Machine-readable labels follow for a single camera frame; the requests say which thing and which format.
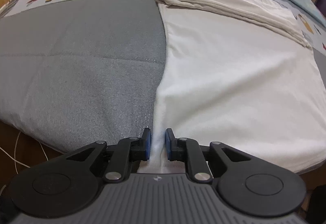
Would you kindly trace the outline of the white long-sleeve shirt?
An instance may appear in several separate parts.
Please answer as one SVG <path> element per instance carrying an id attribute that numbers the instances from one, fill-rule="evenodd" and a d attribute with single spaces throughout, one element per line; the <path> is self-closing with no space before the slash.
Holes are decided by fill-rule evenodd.
<path id="1" fill-rule="evenodd" d="M 273 0 L 156 0 L 166 64 L 142 173 L 175 173 L 165 131 L 293 172 L 325 161 L 325 86 L 291 10 Z"/>

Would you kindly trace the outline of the purple box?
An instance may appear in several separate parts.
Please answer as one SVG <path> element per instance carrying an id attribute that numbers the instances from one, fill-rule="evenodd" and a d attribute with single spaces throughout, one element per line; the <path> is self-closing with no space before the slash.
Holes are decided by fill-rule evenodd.
<path id="1" fill-rule="evenodd" d="M 316 0 L 315 5 L 322 15 L 326 16 L 326 0 Z"/>

